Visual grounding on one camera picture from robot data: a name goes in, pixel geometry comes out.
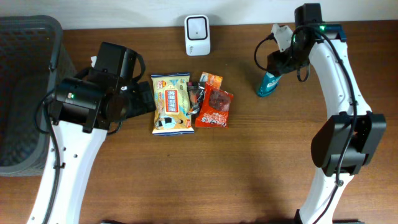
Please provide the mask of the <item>blue mouthwash bottle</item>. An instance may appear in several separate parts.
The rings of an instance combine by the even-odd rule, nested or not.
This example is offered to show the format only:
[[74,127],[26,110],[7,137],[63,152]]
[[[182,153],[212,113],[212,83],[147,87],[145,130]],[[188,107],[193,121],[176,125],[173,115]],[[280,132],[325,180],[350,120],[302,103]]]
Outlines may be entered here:
[[259,88],[256,91],[257,96],[266,97],[271,95],[277,88],[281,78],[281,76],[276,77],[273,74],[266,72]]

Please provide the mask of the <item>black patterned snack packet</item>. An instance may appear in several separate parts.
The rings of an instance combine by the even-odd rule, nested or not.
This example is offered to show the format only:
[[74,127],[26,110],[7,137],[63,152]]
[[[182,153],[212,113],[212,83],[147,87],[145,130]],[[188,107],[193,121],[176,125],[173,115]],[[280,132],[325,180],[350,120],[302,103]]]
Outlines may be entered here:
[[205,82],[188,82],[187,91],[191,105],[187,115],[197,114],[205,98]]

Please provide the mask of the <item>small orange candy packet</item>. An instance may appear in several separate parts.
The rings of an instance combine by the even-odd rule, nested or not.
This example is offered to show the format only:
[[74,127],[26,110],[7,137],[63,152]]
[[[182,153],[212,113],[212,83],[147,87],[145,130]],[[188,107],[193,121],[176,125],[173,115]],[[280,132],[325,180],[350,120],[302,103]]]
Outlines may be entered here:
[[207,82],[208,84],[214,86],[215,88],[220,89],[223,77],[208,72],[203,72],[200,77],[200,81]]

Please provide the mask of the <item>red snack bag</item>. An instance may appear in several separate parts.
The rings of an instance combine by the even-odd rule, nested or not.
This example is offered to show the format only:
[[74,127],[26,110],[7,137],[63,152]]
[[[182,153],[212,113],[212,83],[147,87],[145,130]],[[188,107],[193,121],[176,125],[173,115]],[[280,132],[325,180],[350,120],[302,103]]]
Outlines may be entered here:
[[227,128],[229,107],[234,95],[205,84],[205,98],[199,115],[196,117],[197,128]]

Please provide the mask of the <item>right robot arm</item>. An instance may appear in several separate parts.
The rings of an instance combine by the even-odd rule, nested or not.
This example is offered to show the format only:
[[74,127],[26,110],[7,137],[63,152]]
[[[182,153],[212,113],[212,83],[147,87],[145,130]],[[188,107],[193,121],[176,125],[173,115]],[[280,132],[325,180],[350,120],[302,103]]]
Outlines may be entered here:
[[386,119],[372,112],[360,92],[343,26],[324,22],[319,3],[305,3],[294,14],[294,30],[272,26],[268,39],[279,49],[267,57],[261,87],[272,91],[282,75],[309,67],[316,71],[327,121],[311,142],[315,175],[294,223],[332,223],[344,189],[373,158]]

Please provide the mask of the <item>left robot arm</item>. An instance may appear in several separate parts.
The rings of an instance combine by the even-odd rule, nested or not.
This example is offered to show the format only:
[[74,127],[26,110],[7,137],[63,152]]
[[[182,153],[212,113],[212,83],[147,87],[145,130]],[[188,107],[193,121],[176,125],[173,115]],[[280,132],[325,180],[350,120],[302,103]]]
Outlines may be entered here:
[[78,223],[90,172],[107,136],[155,110],[142,55],[102,42],[88,67],[64,78],[40,103],[49,150],[28,223]]

